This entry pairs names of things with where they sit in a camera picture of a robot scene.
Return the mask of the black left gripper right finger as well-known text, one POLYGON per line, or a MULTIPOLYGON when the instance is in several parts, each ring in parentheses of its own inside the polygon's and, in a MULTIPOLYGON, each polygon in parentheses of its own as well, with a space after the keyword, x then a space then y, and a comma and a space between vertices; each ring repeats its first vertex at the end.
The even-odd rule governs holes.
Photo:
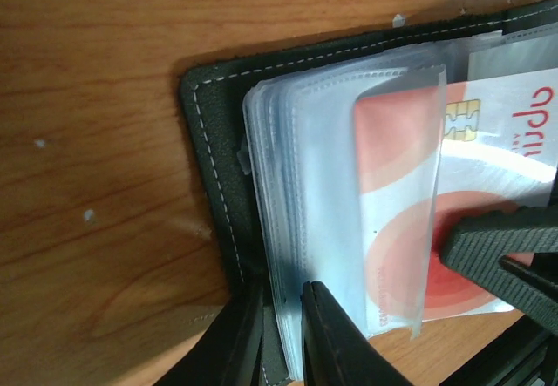
POLYGON ((303 376, 307 385, 409 385, 361 334, 320 281, 302 293, 303 376))

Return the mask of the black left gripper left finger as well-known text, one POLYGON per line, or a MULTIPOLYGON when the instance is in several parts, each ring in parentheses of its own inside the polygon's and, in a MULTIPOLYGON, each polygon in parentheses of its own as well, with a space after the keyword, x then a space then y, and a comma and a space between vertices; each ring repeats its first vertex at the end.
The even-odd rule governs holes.
POLYGON ((262 329, 263 289, 255 282, 227 303, 194 347, 156 383, 257 385, 262 329))

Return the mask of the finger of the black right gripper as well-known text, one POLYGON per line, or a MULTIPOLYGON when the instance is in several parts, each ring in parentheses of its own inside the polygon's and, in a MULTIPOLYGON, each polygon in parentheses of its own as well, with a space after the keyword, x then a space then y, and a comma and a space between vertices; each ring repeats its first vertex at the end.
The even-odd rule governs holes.
POLYGON ((557 334, 557 185, 546 207, 464 217, 441 262, 557 334))

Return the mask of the red white credit cards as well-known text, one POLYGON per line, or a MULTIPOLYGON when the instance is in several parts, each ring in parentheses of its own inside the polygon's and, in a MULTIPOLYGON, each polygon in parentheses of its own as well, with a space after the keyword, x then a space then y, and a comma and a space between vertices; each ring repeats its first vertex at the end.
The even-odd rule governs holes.
POLYGON ((354 125, 370 335, 511 310, 441 261, 463 217, 544 207, 557 170, 557 71, 361 98, 354 125))

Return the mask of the black card holder wallet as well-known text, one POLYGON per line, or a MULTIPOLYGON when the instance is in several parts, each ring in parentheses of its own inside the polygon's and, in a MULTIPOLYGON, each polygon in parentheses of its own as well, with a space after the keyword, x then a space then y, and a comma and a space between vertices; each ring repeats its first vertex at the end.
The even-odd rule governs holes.
POLYGON ((557 1, 365 32, 189 70, 181 108, 236 292, 265 280, 261 382, 303 377, 303 284, 365 337, 356 103, 471 74, 557 71, 557 1))

